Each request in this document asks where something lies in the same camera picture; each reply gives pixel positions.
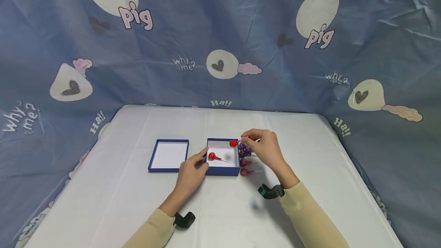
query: red lollipop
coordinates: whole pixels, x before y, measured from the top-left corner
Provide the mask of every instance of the red lollipop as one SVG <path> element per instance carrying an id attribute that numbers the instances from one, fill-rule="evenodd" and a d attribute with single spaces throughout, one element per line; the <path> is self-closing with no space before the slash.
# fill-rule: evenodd
<path id="1" fill-rule="evenodd" d="M 214 152 L 210 152 L 210 153 L 208 153 L 208 158 L 210 159 L 210 160 L 214 160 L 214 159 L 216 159 L 216 155 L 214 154 Z"/>
<path id="2" fill-rule="evenodd" d="M 237 140 L 231 140 L 230 147 L 236 147 L 236 146 L 237 146 Z"/>
<path id="3" fill-rule="evenodd" d="M 214 152 L 210 152 L 210 153 L 208 153 L 208 159 L 209 159 L 209 160 L 219 160 L 219 161 L 224 161 L 224 162 L 229 163 L 228 161 L 225 161 L 225 160 L 223 160 L 222 158 L 217 157 L 217 156 L 214 154 Z"/>

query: beige sleeve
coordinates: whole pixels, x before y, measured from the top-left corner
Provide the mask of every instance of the beige sleeve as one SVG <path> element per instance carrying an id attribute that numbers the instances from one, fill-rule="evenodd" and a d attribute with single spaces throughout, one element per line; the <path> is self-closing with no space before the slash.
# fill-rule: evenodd
<path id="1" fill-rule="evenodd" d="M 349 248 L 340 231 L 300 182 L 280 198 L 305 248 Z"/>
<path id="2" fill-rule="evenodd" d="M 156 209 L 122 248 L 163 248 L 172 236 L 175 218 Z"/>

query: wrist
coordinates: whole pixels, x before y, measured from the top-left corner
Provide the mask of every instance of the wrist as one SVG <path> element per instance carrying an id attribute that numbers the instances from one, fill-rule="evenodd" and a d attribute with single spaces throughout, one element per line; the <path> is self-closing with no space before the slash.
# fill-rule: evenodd
<path id="1" fill-rule="evenodd" d="M 273 172 L 285 189 L 290 189 L 300 183 L 299 178 L 297 178 L 296 174 L 286 162 L 274 168 Z"/>
<path id="2" fill-rule="evenodd" d="M 188 196 L 185 193 L 175 189 L 159 206 L 159 209 L 172 218 L 180 210 L 187 198 Z"/>

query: left hand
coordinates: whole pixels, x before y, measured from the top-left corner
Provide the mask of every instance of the left hand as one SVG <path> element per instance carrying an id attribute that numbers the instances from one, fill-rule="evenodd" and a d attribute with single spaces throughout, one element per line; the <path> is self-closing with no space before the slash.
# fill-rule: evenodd
<path id="1" fill-rule="evenodd" d="M 205 162 L 198 169 L 195 165 L 204 157 L 207 151 L 208 147 L 181 163 L 174 192 L 180 193 L 185 198 L 188 198 L 201 184 L 209 165 Z"/>

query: wrinkled fabric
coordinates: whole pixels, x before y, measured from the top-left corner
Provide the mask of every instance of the wrinkled fabric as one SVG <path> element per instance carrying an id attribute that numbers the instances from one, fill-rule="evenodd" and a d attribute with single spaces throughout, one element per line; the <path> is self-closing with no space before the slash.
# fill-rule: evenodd
<path id="1" fill-rule="evenodd" d="M 125 104 L 322 114 L 403 245 L 440 247 L 440 2 L 0 0 L 0 247 Z"/>

